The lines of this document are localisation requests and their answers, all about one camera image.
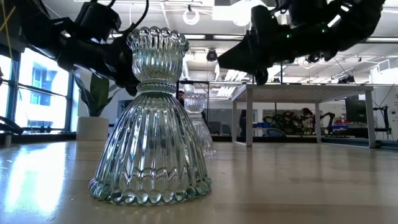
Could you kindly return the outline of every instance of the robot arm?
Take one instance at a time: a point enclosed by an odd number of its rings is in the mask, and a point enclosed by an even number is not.
[[[385,0],[275,0],[284,2],[270,11],[252,8],[251,30],[235,47],[220,55],[220,67],[254,75],[257,84],[267,81],[267,68],[293,63],[307,56],[309,62],[332,59],[338,51],[360,43],[375,30]],[[274,13],[289,10],[292,23],[279,25]]]
[[[139,81],[132,74],[132,53],[126,44],[131,29],[115,38],[112,44],[106,43],[112,31],[119,30],[121,25],[119,15],[110,6],[85,2],[73,22],[67,17],[51,19],[41,0],[13,0],[12,3],[31,47],[56,60],[65,70],[87,69],[114,80],[130,95],[136,94]]]

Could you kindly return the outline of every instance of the desk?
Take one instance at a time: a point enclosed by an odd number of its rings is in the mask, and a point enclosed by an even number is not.
[[[247,114],[253,114],[253,103],[314,103],[317,142],[321,143],[321,126],[319,104],[327,101],[341,100],[348,96],[365,94],[366,116],[368,121],[369,147],[376,147],[372,104],[372,86],[356,85],[255,85],[240,86],[232,97],[232,127],[237,122],[237,102],[246,102]],[[246,146],[253,144],[253,117],[246,119]],[[232,140],[236,142],[236,130],[232,129]]]

